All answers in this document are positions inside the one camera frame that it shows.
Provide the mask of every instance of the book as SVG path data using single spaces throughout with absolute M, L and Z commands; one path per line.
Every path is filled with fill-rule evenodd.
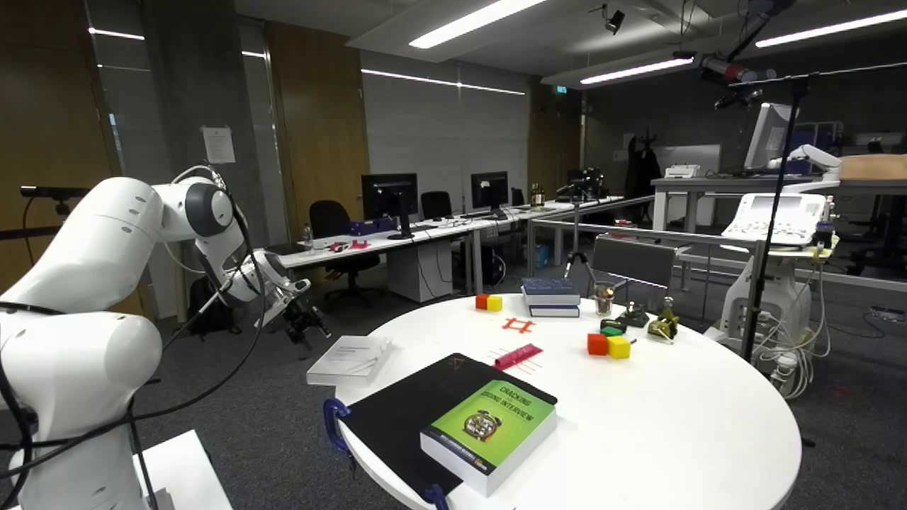
M 524 306 L 578 306 L 581 294 L 564 277 L 523 277 Z
M 421 433 L 421 447 L 490 496 L 555 427 L 555 396 L 490 379 Z
M 578 306 L 527 306 L 530 318 L 578 318 Z
M 462 478 L 422 452 L 421 433 L 490 379 L 507 379 L 520 387 L 530 387 L 507 372 L 496 372 L 489 363 L 455 350 L 370 393 L 367 399 L 353 403 L 343 425 L 413 493 L 425 496 L 428 486 L 450 493 Z
M 310 386 L 370 386 L 389 360 L 392 345 L 378 336 L 343 335 L 307 372 Z

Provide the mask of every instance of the computer monitor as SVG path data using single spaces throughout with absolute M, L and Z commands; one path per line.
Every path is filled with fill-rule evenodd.
M 398 214 L 399 233 L 395 238 L 412 238 L 408 214 L 421 209 L 418 192 L 418 172 L 362 176 L 367 217 Z
M 490 207 L 490 213 L 501 213 L 507 203 L 507 172 L 473 172 L 473 209 Z
M 772 158 L 786 156 L 788 122 L 792 122 L 792 105 L 781 105 L 781 102 L 759 105 L 758 127 L 749 141 L 742 169 L 766 172 L 772 169 L 769 166 Z

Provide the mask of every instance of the round white table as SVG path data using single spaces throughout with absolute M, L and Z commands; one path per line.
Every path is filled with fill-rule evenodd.
M 527 332 L 506 329 L 533 321 Z M 595 304 L 581 318 L 530 318 L 520 294 L 501 312 L 473 298 L 399 315 L 372 332 L 392 339 L 392 356 L 372 386 L 341 386 L 353 404 L 435 360 L 462 350 L 493 363 L 537 343 L 542 353 L 507 369 L 558 396 L 558 425 L 493 496 L 469 485 L 450 489 L 457 510 L 652 506 L 769 510 L 782 506 L 799 474 L 799 427 L 773 386 L 714 339 L 680 329 L 673 343 L 642 329 L 629 360 L 586 353 L 602 322 Z M 347 425 L 353 455 L 395 499 L 425 503 Z

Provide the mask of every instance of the ceiling light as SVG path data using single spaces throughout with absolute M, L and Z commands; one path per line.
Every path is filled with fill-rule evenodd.
M 442 44 L 447 39 L 457 39 L 462 34 L 472 34 L 472 32 L 477 32 L 481 26 L 490 26 L 490 22 L 496 22 L 501 17 L 511 17 L 517 10 L 524 10 L 524 9 L 537 6 L 537 3 L 542 3 L 542 0 L 496 0 L 496 3 L 484 6 L 484 9 L 480 9 L 480 10 L 472 10 L 472 13 L 455 20 L 447 26 L 442 26 L 442 27 L 435 27 L 435 32 L 412 39 L 408 44 L 425 50 L 425 47 Z
M 96 34 L 96 37 L 114 37 L 114 39 L 146 39 L 146 34 L 109 32 L 109 27 L 93 27 L 93 26 L 88 26 L 88 34 Z
M 610 71 L 610 74 L 595 74 L 595 76 L 584 76 L 581 85 L 618 83 L 618 80 L 629 80 L 629 76 L 642 76 L 642 74 L 657 74 L 657 71 L 683 68 L 683 66 L 693 66 L 693 59 L 660 59 L 660 63 L 650 63 L 650 66 L 637 66 L 637 68 L 620 68 L 620 71 Z
M 362 68 L 362 74 L 384 76 L 384 80 L 422 83 L 422 85 L 436 85 L 436 88 L 464 88 L 464 91 L 501 94 L 501 95 L 527 95 L 524 91 L 513 91 L 513 88 L 489 88 L 489 85 L 473 85 L 473 83 L 430 80 L 430 76 L 395 74 L 395 71 L 381 71 L 381 68 Z
M 243 50 L 246 59 L 273 59 L 267 50 Z
M 897 22 L 897 20 L 907 20 L 907 9 L 877 13 L 877 17 L 858 17 L 858 20 L 849 20 L 849 22 L 834 22 L 834 26 L 820 26 L 820 27 L 807 27 L 807 32 L 795 32 L 795 34 L 782 34 L 782 37 L 758 39 L 758 47 L 792 44 L 792 42 L 799 42 L 799 39 L 816 39 L 816 37 L 832 37 L 832 34 L 843 34 L 843 32 L 858 32 L 858 27 L 884 26 L 884 22 Z

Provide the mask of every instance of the red block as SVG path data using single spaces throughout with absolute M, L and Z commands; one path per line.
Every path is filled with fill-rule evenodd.
M 608 350 L 610 350 L 608 336 L 605 335 L 591 335 L 586 336 L 586 350 L 595 353 L 595 356 L 608 356 Z

